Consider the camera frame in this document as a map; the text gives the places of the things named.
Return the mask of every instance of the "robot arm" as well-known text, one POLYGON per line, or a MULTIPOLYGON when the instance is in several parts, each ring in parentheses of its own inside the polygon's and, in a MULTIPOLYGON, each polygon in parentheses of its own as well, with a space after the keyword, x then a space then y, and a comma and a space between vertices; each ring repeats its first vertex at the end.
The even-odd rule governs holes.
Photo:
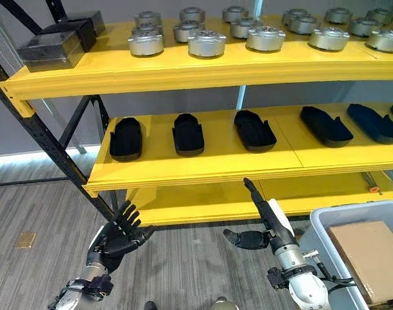
POLYGON ((139 227, 136 206, 126 201, 119 212, 100 228, 87 252, 81 276, 67 283, 48 306, 49 310, 91 310, 112 291, 111 274, 125 254, 143 245, 153 234, 154 227, 139 227))
POLYGON ((292 299, 300 309, 331 310, 328 291, 322 280, 337 284, 333 289, 351 286, 350 279, 336 279, 329 275, 323 263, 318 260, 317 251, 303 254, 294 237, 294 232, 287 217, 276 200, 264 201, 255 185, 244 179, 245 187, 251 192, 252 201, 258 209, 266 231, 232 232, 223 231, 226 238, 236 247, 243 249, 264 249, 270 244, 281 269, 270 268, 268 280, 274 289, 289 289, 292 299), (307 263, 306 258, 313 258, 325 278, 318 278, 315 268, 307 263))

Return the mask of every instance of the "gray plastic bin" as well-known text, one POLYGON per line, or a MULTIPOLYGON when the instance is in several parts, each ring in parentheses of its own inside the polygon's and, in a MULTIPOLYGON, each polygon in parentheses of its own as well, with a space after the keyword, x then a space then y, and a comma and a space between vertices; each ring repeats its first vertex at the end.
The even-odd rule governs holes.
MULTIPOLYGON (((349 278, 351 274, 328 236, 328 228, 343 224, 382 220, 393 232, 393 201, 383 200, 318 209, 312 211, 310 220, 311 226, 299 240, 300 248, 303 251, 318 250, 322 262, 330 273, 341 278, 349 278)), ((328 288, 331 287, 328 282, 325 283, 328 288)), ((333 310, 368 310, 357 287, 338 289, 332 292, 330 304, 333 310)))

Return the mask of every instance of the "gray carpet floor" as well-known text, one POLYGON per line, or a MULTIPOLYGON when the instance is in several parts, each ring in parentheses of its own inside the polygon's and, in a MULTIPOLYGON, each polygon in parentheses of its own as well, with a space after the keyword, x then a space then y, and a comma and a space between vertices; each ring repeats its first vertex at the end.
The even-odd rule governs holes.
MULTIPOLYGON (((46 309, 75 278, 88 244, 104 223, 69 182, 0 187, 0 309, 46 309), (31 249, 15 249, 23 231, 37 233, 31 249)), ((308 220, 294 220, 305 230, 308 220)), ((276 266, 270 249, 233 247, 222 235, 262 229, 258 221, 160 227, 112 275, 114 290, 99 309, 142 310, 154 300, 160 310, 209 309, 219 296, 240 309, 295 309, 288 291, 275 291, 267 270, 276 266)))

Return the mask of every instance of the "gray wall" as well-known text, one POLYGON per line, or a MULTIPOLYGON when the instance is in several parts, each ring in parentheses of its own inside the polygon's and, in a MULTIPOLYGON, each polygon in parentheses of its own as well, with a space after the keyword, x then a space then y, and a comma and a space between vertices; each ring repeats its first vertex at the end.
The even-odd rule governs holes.
MULTIPOLYGON (((16 0, 41 27, 53 23, 50 12, 44 0, 16 0)), ((225 0, 62 0, 67 12, 83 10, 100 10, 106 23, 126 21, 142 10, 156 10, 165 18, 176 18, 180 8, 198 5, 204 8, 208 15, 220 16, 221 10, 234 4, 242 4, 252 9, 253 1, 225 1, 225 0)), ((289 8, 304 7, 313 14, 323 14, 333 6, 346 6, 356 15, 364 15, 368 9, 376 6, 390 8, 393 1, 331 1, 331 0, 280 0, 264 1, 264 14, 280 14, 289 8)), ((28 41, 32 34, 0 6, 0 17, 11 35, 14 43, 20 45, 28 41)), ((9 74, 8 68, 0 53, 0 62, 9 74)), ((178 90, 165 92, 146 92, 132 94, 104 95, 103 101, 110 116, 164 114, 173 112, 194 112, 203 110, 232 109, 235 107, 238 88, 206 88, 197 90, 178 90)), ((79 98, 54 99, 54 103, 66 120, 70 119, 79 98)), ((256 85, 247 88, 245 107, 260 107, 266 105, 293 105, 331 102, 363 102, 386 101, 393 102, 393 81, 367 82, 330 82, 330 83, 293 83, 278 85, 256 85)), ((57 124, 49 111, 40 101, 33 101, 37 113, 48 125, 52 132, 59 137, 61 127, 57 124)), ((88 107, 75 133, 82 144, 99 143, 96 119, 92 107, 88 107)), ((38 150, 37 144, 22 129, 0 102, 0 154, 27 152, 38 150)))

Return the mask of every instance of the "shelving unit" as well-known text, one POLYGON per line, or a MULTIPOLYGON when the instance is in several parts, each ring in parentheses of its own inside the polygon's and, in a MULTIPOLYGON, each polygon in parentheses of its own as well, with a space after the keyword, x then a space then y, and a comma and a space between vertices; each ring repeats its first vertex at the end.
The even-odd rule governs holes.
MULTIPOLYGON (((55 20, 63 7, 49 6, 55 20)), ((279 16, 263 16, 267 25, 281 26, 279 16)), ((143 223, 169 225, 257 218, 242 177, 255 180, 267 198, 277 198, 288 215, 307 214, 316 207, 393 199, 393 184, 382 172, 393 169, 393 145, 369 140, 346 115, 347 105, 323 105, 341 116, 354 134, 344 148, 322 146, 299 118, 301 107, 255 108, 268 119, 276 146, 263 154, 247 152, 233 125, 234 111, 196 113, 203 126, 205 151, 195 158, 175 153, 172 126, 177 114, 138 116, 144 135, 142 156, 130 163, 114 161, 110 132, 121 118, 109 119, 98 95, 186 88, 225 87, 310 81, 393 80, 393 54, 373 51, 352 37, 341 52, 307 45, 307 36, 287 33, 275 53, 255 53, 230 37, 229 25, 207 19, 207 28, 226 34, 225 54, 196 59, 187 46, 174 42, 176 20, 164 20, 165 51, 156 57, 132 57, 126 37, 134 22, 106 26, 93 49, 67 70, 30 73, 26 67, 8 78, 0 66, 0 99, 79 190, 107 219, 113 211, 100 191, 128 189, 141 210, 143 223), (84 95, 62 138, 55 139, 38 118, 30 99, 84 95), (69 140, 87 103, 96 102, 106 130, 90 178, 66 155, 69 140), (361 171, 373 175, 383 195, 369 193, 361 171)), ((390 105, 373 103, 386 114, 390 105)))

